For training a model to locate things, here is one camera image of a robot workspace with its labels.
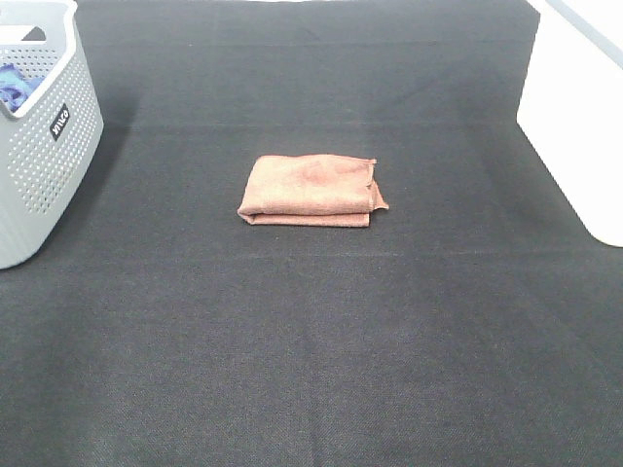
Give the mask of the blue towel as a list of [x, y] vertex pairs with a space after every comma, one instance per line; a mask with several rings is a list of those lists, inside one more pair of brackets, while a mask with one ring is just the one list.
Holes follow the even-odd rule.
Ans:
[[26, 78], [12, 63], [1, 66], [1, 100], [11, 112], [16, 112], [38, 88], [42, 79]]

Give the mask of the white box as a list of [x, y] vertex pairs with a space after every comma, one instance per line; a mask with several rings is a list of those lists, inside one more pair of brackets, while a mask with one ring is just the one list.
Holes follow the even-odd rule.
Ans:
[[533, 1], [517, 122], [596, 240], [622, 244], [622, 4]]

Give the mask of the brown towel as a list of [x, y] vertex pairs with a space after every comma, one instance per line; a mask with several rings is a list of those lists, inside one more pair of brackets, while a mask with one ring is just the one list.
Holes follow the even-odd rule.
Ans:
[[265, 155], [249, 174], [238, 216], [250, 225], [366, 228], [387, 209], [374, 159]]

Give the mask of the grey perforated laundry basket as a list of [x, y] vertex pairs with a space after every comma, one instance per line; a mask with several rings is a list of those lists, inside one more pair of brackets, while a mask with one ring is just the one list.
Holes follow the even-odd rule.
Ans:
[[1, 62], [34, 92], [1, 104], [1, 267], [38, 252], [80, 186], [104, 123], [74, 1], [4, 1]]

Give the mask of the black table mat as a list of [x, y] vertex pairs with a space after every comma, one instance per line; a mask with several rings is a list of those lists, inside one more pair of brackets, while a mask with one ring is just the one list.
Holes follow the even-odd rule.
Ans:
[[[523, 1], [82, 1], [104, 119], [1, 274], [5, 466], [618, 466], [622, 253], [516, 124]], [[250, 225], [262, 156], [366, 228]]]

